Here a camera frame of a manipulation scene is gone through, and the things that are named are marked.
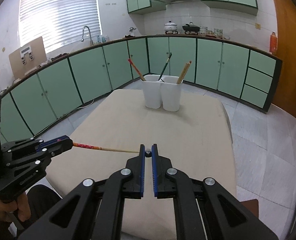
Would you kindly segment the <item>person's left hand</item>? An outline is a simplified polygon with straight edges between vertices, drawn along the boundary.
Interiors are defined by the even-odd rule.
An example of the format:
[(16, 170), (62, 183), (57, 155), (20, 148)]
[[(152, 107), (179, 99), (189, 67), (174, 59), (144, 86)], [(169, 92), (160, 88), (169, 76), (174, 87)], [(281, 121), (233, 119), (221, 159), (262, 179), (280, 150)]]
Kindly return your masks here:
[(11, 218), (9, 214), (17, 211), (18, 218), (20, 221), (24, 222), (31, 217), (31, 210), (28, 202), (28, 197), (25, 192), (23, 192), (16, 200), (5, 204), (0, 200), (0, 220), (4, 222), (10, 222)]

